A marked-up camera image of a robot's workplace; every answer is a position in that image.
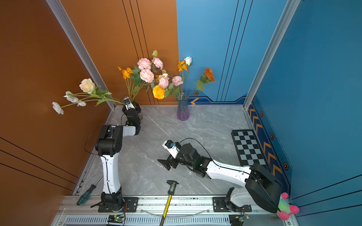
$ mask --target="orange wall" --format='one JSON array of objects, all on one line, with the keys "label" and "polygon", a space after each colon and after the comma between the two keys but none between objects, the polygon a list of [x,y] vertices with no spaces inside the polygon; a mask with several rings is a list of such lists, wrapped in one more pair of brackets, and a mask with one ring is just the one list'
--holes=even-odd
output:
[{"label": "orange wall", "polygon": [[53,110],[90,75],[45,0],[3,1],[0,21],[0,137],[14,144],[0,139],[1,225],[47,226],[87,162],[84,142],[110,109]]},{"label": "orange wall", "polygon": [[[176,0],[61,0],[94,64],[113,97],[128,91],[121,68],[137,65],[139,58],[157,50],[164,68],[178,74]],[[140,91],[139,104],[177,103],[170,96],[154,99],[151,89]]]}]

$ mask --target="dark vase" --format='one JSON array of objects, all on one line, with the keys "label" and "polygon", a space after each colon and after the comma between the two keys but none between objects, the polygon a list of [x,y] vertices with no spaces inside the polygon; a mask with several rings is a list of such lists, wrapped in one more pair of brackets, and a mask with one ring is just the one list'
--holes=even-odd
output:
[{"label": "dark vase", "polygon": [[190,117],[190,109],[187,101],[190,97],[186,97],[185,93],[182,93],[182,97],[180,95],[176,95],[176,100],[178,101],[177,106],[177,118],[181,121],[186,121]]}]

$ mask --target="white flower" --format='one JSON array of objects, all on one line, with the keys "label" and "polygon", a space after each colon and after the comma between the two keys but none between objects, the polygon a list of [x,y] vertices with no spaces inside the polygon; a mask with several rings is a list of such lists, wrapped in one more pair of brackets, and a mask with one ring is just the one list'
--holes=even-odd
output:
[{"label": "white flower", "polygon": [[58,113],[58,114],[64,114],[64,111],[62,109],[62,107],[57,103],[57,102],[53,102],[53,109]]},{"label": "white flower", "polygon": [[85,103],[84,101],[78,101],[78,104],[77,106],[81,106],[81,107],[84,107],[85,105],[87,105],[87,103]]},{"label": "white flower", "polygon": [[70,91],[66,91],[66,95],[64,97],[66,97],[67,100],[69,100],[72,103],[77,103],[79,101],[79,99],[74,97],[73,93]]},{"label": "white flower", "polygon": [[186,66],[191,66],[192,64],[192,57],[188,56],[184,59]]},{"label": "white flower", "polygon": [[96,89],[96,85],[90,78],[83,79],[79,85],[80,89],[85,93],[92,93]]}]

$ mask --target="pink and green stuffed toy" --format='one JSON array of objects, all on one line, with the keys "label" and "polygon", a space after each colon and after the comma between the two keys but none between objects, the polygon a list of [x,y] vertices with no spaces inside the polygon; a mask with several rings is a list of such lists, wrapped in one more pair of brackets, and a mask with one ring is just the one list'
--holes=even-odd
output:
[{"label": "pink and green stuffed toy", "polygon": [[278,217],[283,221],[288,220],[290,215],[299,213],[299,208],[297,206],[289,205],[289,203],[285,201],[287,197],[288,194],[284,192],[278,205],[278,208],[280,209],[280,211],[278,211]]}]

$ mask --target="gray marble surface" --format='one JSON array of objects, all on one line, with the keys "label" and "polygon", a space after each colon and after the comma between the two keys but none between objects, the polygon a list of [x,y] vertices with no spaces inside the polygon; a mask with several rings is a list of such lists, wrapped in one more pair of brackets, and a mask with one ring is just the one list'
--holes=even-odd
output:
[{"label": "gray marble surface", "polygon": [[[235,184],[222,180],[201,178],[178,165],[167,171],[157,159],[167,159],[169,153],[162,147],[165,140],[181,141],[192,137],[204,145],[211,157],[219,162],[239,166],[235,146],[231,138],[233,129],[248,129],[249,126],[241,106],[191,106],[191,116],[187,121],[176,117],[174,106],[141,106],[143,119],[137,136],[123,138],[118,159],[119,181],[124,195],[165,195],[169,189],[166,180],[176,180],[180,184],[176,194],[226,194]],[[111,124],[124,124],[121,108],[117,107]],[[194,140],[191,143],[199,154],[207,156],[205,150]],[[101,160],[95,157],[87,174],[83,194],[102,175]],[[100,195],[102,182],[97,184],[92,195]]]}]

